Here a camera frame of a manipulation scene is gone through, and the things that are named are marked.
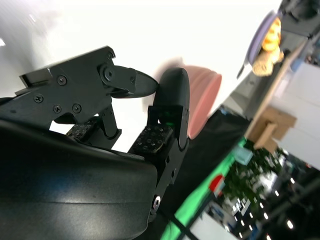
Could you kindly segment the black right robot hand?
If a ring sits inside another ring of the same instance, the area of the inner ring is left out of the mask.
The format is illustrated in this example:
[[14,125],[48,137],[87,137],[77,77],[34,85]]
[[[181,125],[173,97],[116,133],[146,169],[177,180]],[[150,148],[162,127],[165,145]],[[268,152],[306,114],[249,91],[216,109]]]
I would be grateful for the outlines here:
[[[186,70],[159,81],[106,46],[27,73],[0,101],[0,237],[132,240],[157,214],[189,146]],[[154,95],[128,152],[112,100]]]

